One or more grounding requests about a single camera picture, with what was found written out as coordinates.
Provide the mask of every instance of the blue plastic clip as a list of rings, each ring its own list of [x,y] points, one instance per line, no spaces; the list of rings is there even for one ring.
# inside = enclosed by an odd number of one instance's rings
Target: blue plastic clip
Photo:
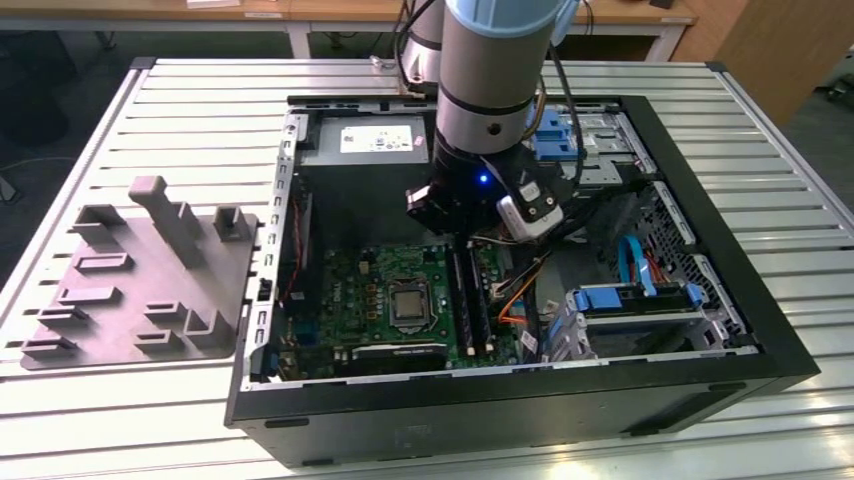
[[[619,299],[619,293],[614,287],[590,287],[584,289],[587,300],[594,310],[603,308],[620,308],[623,302]]]
[[[566,140],[567,128],[568,126],[563,124],[558,112],[551,108],[547,108],[543,112],[543,118],[540,119],[539,125],[536,126],[536,140]]]
[[[694,308],[699,307],[703,304],[703,289],[699,287],[699,285],[688,283],[684,286],[684,291],[688,294],[688,298],[691,299]]]
[[[587,294],[583,290],[575,292],[575,309],[579,312],[586,312],[590,310],[590,300],[587,299]]]
[[[558,332],[560,331],[562,326],[563,326],[563,317],[559,315],[558,317],[555,317],[554,323],[548,328],[548,335],[546,337],[548,343],[551,343],[551,340],[554,340],[555,336],[558,335]]]

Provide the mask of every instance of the sticker label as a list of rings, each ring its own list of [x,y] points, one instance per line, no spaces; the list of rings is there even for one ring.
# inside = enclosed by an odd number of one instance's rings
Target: sticker label
[[[247,12],[243,14],[243,16],[245,18],[281,18],[280,13],[264,13],[264,12],[256,12],[256,13]]]
[[[531,353],[536,354],[536,339],[527,330],[522,332],[522,345],[531,350]]]
[[[342,153],[411,152],[412,127],[408,125],[346,127]]]

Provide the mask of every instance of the open computer tower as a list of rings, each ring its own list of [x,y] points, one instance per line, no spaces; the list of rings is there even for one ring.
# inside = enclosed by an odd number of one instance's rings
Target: open computer tower
[[[550,103],[543,166],[571,175],[580,128],[587,194],[646,182],[588,212],[516,300],[500,232],[460,265],[406,214],[435,105],[289,105],[225,418],[285,465],[672,432],[818,372],[644,98],[582,98],[579,125]]]

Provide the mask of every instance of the wooden desk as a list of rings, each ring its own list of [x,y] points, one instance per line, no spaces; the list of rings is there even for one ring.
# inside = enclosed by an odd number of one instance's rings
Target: wooden desk
[[[785,125],[854,42],[854,1],[683,0],[700,13],[674,60],[718,61]]]
[[[670,60],[684,28],[696,21],[682,0],[670,10],[652,7],[647,0],[591,0],[591,6],[595,35],[655,37],[646,57],[651,62]],[[289,18],[292,23],[305,22],[308,32],[383,32],[391,31],[399,11],[400,0],[291,0]],[[582,35],[586,22],[582,5],[570,33]]]
[[[603,25],[691,25],[696,20],[694,12],[680,1],[670,10],[652,7],[646,0],[591,0],[590,3],[596,23]],[[394,22],[399,11],[400,0],[291,0],[292,20]],[[583,24],[586,16],[582,6],[575,23]]]
[[[188,9],[184,0],[0,0],[0,18],[68,20],[245,20],[288,19],[291,0],[243,0],[240,7]]]
[[[243,0],[240,7],[187,9],[184,0],[0,0],[0,29],[89,31],[280,31],[295,58],[311,58],[311,32],[390,32],[402,0]],[[652,36],[647,61],[667,61],[696,15],[646,0],[591,0],[595,35]],[[579,9],[570,33],[584,33]]]

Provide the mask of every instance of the slotted metal table surface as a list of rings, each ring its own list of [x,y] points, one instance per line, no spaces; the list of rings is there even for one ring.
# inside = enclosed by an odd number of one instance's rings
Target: slotted metal table surface
[[[675,435],[315,471],[326,478],[850,478],[854,476],[851,215],[728,74],[702,64],[567,63],[579,94],[650,99],[822,374]],[[547,86],[559,94],[554,68]],[[231,359],[28,372],[35,331],[84,204],[163,175],[197,214],[265,214],[288,95],[394,94],[362,60],[159,60],[131,70],[0,294],[0,478],[267,478],[289,472],[223,427]]]

